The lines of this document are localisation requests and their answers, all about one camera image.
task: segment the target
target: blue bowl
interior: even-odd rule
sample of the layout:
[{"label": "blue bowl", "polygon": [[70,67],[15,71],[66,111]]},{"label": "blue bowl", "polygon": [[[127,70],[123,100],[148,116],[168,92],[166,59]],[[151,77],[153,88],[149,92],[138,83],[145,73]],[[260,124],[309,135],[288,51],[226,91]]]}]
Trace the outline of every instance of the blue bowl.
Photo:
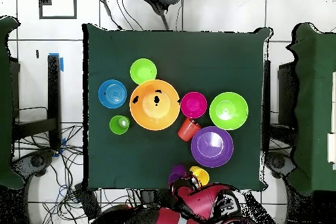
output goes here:
[{"label": "blue bowl", "polygon": [[107,108],[118,108],[127,97],[125,86],[118,80],[105,81],[98,90],[99,101]]}]

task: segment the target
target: orange bowl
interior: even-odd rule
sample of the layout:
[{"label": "orange bowl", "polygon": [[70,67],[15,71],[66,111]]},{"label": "orange bowl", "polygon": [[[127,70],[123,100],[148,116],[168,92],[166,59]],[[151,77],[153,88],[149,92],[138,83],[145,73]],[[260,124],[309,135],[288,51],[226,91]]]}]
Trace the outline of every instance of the orange bowl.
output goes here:
[{"label": "orange bowl", "polygon": [[148,80],[133,91],[129,108],[134,120],[145,129],[162,130],[175,122],[180,112],[179,94],[162,80]]}]

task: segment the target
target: pink bowl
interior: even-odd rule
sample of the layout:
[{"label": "pink bowl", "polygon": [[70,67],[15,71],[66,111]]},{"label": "pink bowl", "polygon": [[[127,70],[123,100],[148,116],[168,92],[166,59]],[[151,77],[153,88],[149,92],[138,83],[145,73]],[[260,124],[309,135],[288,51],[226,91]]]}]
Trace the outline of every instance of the pink bowl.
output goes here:
[{"label": "pink bowl", "polygon": [[187,93],[181,101],[181,110],[188,118],[198,118],[207,110],[207,99],[198,92]]}]

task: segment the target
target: green cloth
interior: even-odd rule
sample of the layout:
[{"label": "green cloth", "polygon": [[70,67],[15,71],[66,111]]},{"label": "green cloth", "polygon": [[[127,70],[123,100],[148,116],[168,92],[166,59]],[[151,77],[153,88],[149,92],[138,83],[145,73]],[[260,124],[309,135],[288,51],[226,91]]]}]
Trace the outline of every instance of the green cloth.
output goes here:
[{"label": "green cloth", "polygon": [[327,134],[331,131],[333,72],[336,71],[336,34],[321,34],[309,23],[296,27],[289,48],[297,54],[299,94],[295,115],[299,134],[287,178],[301,194],[336,190],[336,171],[327,161]]},{"label": "green cloth", "polygon": [[18,22],[9,17],[0,18],[0,185],[10,189],[21,189],[23,180],[10,167],[12,156],[12,79],[7,49],[8,36]]},{"label": "green cloth", "polygon": [[[210,181],[238,189],[264,189],[259,181],[261,146],[261,93],[263,45],[270,29],[256,33],[132,32],[105,31],[87,24],[89,33],[89,187],[158,189],[167,187],[175,164],[186,169],[196,166],[190,143],[177,133],[185,120],[162,131],[149,131],[131,116],[129,99],[137,86],[130,67],[139,58],[156,64],[157,78],[170,83],[180,99],[190,91],[203,93],[207,112],[197,119],[202,126],[213,125],[211,101],[220,93],[233,91],[245,98],[249,117],[230,131],[234,153],[219,168],[206,168]],[[127,89],[127,100],[116,109],[104,107],[98,99],[100,85],[116,79]],[[114,135],[109,121],[115,115],[131,120],[128,132]]]}]

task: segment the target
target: small green cup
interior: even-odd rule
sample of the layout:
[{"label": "small green cup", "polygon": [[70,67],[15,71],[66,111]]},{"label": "small green cup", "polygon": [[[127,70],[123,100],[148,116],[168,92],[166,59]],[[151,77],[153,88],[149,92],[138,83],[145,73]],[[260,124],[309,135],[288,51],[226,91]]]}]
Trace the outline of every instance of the small green cup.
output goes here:
[{"label": "small green cup", "polygon": [[129,128],[129,119],[125,116],[114,116],[110,120],[110,129],[114,134],[124,134]]}]

